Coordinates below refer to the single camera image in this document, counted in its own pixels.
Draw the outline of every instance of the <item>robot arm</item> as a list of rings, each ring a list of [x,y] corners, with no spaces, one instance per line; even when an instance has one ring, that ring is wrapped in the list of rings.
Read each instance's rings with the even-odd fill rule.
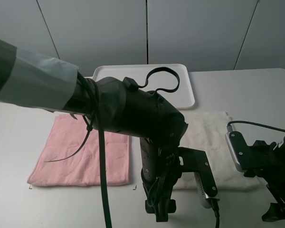
[[[143,86],[137,85],[131,78],[120,81],[106,77],[92,82],[74,69],[73,65],[58,59],[28,52],[23,54],[16,47],[0,41],[0,102],[80,114],[90,119],[95,129],[98,125],[97,121],[93,121],[93,113],[97,107],[103,130],[140,138],[147,213],[155,214],[158,222],[168,221],[168,213],[176,210],[175,201],[171,199],[173,185],[183,172],[194,172],[202,205],[212,207],[218,216],[215,199],[218,191],[205,152],[179,147],[188,127],[184,116],[157,91],[144,92],[140,89]],[[160,67],[147,75],[146,85],[148,77],[159,71],[175,75],[179,82],[176,72]],[[38,97],[23,94],[21,89],[27,86],[35,87],[41,93],[48,90],[60,100],[56,97],[53,98],[57,102],[42,97],[38,100]],[[161,90],[174,92],[177,88]],[[91,95],[97,97],[97,103],[91,101]]]
[[[284,129],[263,124],[246,121],[233,122],[285,132]],[[262,220],[274,222],[285,219],[285,137],[280,143],[273,142],[268,145],[265,141],[257,140],[252,146],[248,146],[240,132],[234,131],[230,125],[227,130],[226,140],[236,169],[243,172],[245,177],[258,176],[266,180],[267,188],[276,200],[276,203],[270,203],[270,208],[262,216]]]

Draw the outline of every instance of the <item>black bracket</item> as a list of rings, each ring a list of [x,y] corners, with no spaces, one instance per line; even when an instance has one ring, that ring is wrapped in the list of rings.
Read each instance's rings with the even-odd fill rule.
[[[257,140],[248,146],[240,132],[230,132],[232,155],[236,157],[245,177],[264,178],[267,188],[277,203],[270,203],[269,210],[262,216],[266,222],[285,219],[285,163],[275,154],[276,143],[267,145]]]
[[[168,221],[168,214],[176,211],[176,202],[171,199],[172,189],[178,178],[183,172],[198,172],[205,193],[210,197],[215,197],[218,193],[212,171],[204,151],[179,147],[177,149],[177,158],[182,157],[183,165],[180,165],[180,160],[175,159],[174,168],[171,169],[168,179],[165,183],[163,192],[160,195],[158,204],[150,207],[145,201],[145,210],[148,214],[155,214],[156,222]],[[148,195],[151,185],[148,184],[141,172],[143,188]]]

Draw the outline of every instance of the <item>gray tape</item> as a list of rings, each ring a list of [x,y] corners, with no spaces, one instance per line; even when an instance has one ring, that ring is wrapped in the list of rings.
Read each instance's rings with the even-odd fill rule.
[[[71,98],[78,67],[18,48],[0,100],[24,107],[62,109]]]

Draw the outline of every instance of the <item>duct tape wrap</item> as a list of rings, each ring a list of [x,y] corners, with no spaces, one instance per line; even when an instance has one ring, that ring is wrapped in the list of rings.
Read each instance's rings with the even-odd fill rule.
[[[60,59],[0,41],[0,67],[2,102],[62,109],[74,93],[78,67]]]

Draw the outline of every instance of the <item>black strap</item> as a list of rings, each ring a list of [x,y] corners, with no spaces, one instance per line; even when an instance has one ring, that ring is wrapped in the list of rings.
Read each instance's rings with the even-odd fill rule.
[[[84,121],[88,124],[86,129],[87,129],[87,132],[86,132],[86,135],[85,135],[85,139],[83,140],[83,142],[81,143],[80,147],[73,153],[71,154],[70,156],[66,157],[66,158],[62,158],[62,159],[57,159],[57,160],[51,160],[51,161],[44,161],[44,162],[58,162],[58,161],[63,161],[65,159],[69,159],[70,157],[73,157],[74,155],[76,155],[82,148],[83,146],[85,145],[89,135],[90,135],[90,132],[92,131],[93,127],[92,127],[92,123],[93,121],[91,120],[90,123],[87,122],[85,116],[83,116],[83,119]]]
[[[167,92],[167,93],[174,93],[175,91],[177,91],[178,88],[180,87],[180,76],[179,76],[174,70],[172,70],[172,69],[170,69],[170,68],[167,68],[167,67],[165,67],[165,66],[163,66],[163,67],[158,67],[158,68],[155,68],[155,69],[153,69],[152,71],[150,71],[150,72],[148,73],[147,77],[146,77],[146,82],[145,82],[145,84],[144,84],[144,85],[139,85],[138,87],[139,87],[140,89],[145,88],[145,87],[148,85],[148,83],[149,83],[149,81],[148,81],[148,80],[149,80],[149,77],[150,77],[152,74],[157,73],[157,72],[161,72],[161,71],[166,71],[166,72],[168,72],[168,73],[174,75],[174,76],[176,77],[176,79],[177,79],[177,86],[176,86],[174,89],[158,88],[158,89],[155,90],[155,92],[157,92],[157,91],[159,91],[159,90],[162,90],[162,91],[165,91],[165,92]]]

